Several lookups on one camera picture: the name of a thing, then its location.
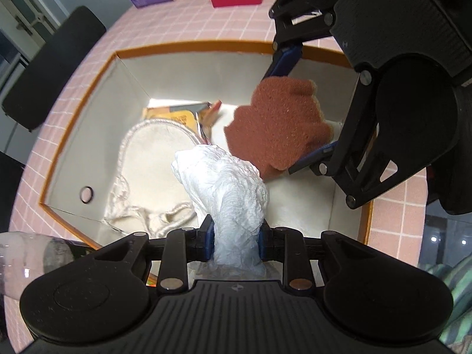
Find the metal bolt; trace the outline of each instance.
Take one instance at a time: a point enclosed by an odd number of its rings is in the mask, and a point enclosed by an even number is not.
[[[313,282],[306,278],[297,278],[292,279],[289,285],[295,290],[308,290],[313,286]]]
[[[331,13],[326,13],[324,15],[324,22],[327,26],[333,25],[334,17]]]
[[[351,209],[355,209],[355,198],[351,195],[346,197],[346,205]]]
[[[318,169],[322,175],[325,175],[327,173],[327,166],[323,163],[319,164]]]
[[[368,70],[363,70],[362,72],[360,72],[359,80],[362,85],[370,85],[372,82],[371,72],[369,72]]]
[[[183,282],[178,278],[166,278],[159,282],[159,286],[166,290],[177,290],[183,286]]]

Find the yellow package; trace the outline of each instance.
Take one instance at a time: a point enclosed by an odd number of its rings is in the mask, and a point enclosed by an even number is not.
[[[148,116],[150,118],[167,118],[172,121],[176,121],[185,125],[187,128],[191,129],[195,134],[198,134],[197,131],[197,121],[195,117],[189,110],[178,110],[176,112],[157,112],[155,111],[152,116]]]

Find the blue gripper pad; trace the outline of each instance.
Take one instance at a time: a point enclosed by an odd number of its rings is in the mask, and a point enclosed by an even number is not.
[[[205,236],[205,259],[210,260],[215,251],[215,222],[212,220]]]
[[[301,59],[302,48],[303,45],[293,45],[275,52],[263,79],[271,76],[288,76]]]

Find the chair backrest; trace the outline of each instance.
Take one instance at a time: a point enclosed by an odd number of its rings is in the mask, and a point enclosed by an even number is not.
[[[20,75],[2,102],[3,111],[28,130],[40,126],[71,75],[105,32],[88,8],[75,9]]]

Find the clear plastic bottle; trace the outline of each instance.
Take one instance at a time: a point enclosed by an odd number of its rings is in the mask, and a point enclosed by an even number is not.
[[[0,233],[0,293],[20,300],[33,280],[90,251],[93,249],[81,242],[48,235]]]

